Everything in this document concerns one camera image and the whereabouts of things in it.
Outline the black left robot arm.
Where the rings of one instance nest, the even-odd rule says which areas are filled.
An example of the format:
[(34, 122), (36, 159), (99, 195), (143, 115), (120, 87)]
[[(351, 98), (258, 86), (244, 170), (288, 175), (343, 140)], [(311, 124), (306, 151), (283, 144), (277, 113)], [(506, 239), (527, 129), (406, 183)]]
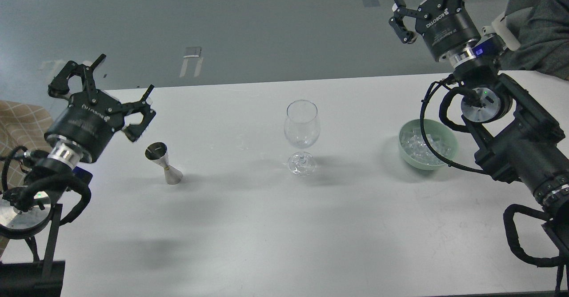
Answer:
[(121, 103), (96, 88), (92, 65), (70, 60), (48, 85), (48, 94), (65, 99), (67, 108), (47, 129), (50, 151), (15, 147), (4, 159), (1, 236), (24, 240), (30, 263), (2, 263), (3, 297), (59, 297), (65, 261), (54, 253), (59, 228), (73, 222), (88, 206), (92, 174), (78, 163), (95, 163), (113, 135), (122, 131), (137, 141), (155, 117), (148, 102), (150, 85), (136, 102)]

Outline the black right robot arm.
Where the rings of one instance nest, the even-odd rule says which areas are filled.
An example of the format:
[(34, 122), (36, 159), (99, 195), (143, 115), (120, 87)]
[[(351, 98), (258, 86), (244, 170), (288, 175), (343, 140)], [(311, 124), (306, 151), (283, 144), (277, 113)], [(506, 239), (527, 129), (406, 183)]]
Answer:
[[(446, 88), (439, 119), (449, 129), (473, 137), (478, 145), (478, 168), (455, 163), (430, 143), (427, 148), (450, 167), (496, 181), (523, 182), (529, 188), (542, 209), (508, 206), (503, 214), (507, 243), (522, 262), (557, 268), (554, 295), (560, 297), (561, 281), (568, 275), (568, 158), (557, 144), (565, 133), (527, 90), (499, 73), (498, 58), (521, 45), (516, 22), (528, 15), (528, 8), (520, 8), (513, 18), (502, 13), (480, 33), (464, 0), (424, 0), (416, 9), (408, 8), (404, 0), (393, 1), (389, 25), (400, 41), (412, 44), (421, 37), (436, 62), (447, 60), (453, 67), (447, 78), (429, 86), (421, 100), (421, 136), (426, 137), (429, 101), (439, 88)], [(516, 213), (543, 220), (543, 230), (559, 251), (557, 257), (537, 258), (525, 253), (514, 222)]]

